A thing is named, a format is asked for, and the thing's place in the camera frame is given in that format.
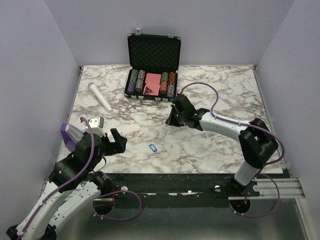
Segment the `blue plastic key tag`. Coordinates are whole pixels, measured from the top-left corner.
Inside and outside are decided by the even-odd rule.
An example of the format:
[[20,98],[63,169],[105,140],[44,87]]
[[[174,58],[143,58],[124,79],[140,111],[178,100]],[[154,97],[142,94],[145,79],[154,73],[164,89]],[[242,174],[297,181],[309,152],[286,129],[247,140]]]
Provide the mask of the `blue plastic key tag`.
[[154,144],[150,144],[149,148],[152,150],[152,152],[156,153],[158,151],[157,147]]

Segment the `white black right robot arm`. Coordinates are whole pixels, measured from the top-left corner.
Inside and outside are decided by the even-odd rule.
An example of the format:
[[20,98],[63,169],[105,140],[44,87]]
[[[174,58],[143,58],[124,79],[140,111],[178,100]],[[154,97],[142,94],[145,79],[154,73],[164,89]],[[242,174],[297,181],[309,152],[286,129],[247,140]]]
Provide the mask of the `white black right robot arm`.
[[240,144],[244,162],[230,183],[230,191],[241,196],[248,184],[278,150],[278,142],[265,122],[259,118],[241,121],[223,118],[205,108],[196,109],[187,96],[178,95],[172,100],[171,112],[165,122],[169,126],[187,126],[199,131],[212,132],[228,137]]

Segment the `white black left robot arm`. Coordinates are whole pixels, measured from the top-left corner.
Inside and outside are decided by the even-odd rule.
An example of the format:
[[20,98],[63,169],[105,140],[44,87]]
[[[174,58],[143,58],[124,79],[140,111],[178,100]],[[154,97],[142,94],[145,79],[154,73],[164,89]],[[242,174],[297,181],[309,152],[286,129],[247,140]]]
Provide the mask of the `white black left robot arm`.
[[112,191],[111,179],[96,165],[106,156],[122,154],[127,138],[112,128],[114,141],[99,127],[85,132],[63,124],[61,134],[70,154],[54,165],[45,189],[28,216],[7,229],[11,240],[55,240],[58,231],[70,217],[95,197],[107,197]]

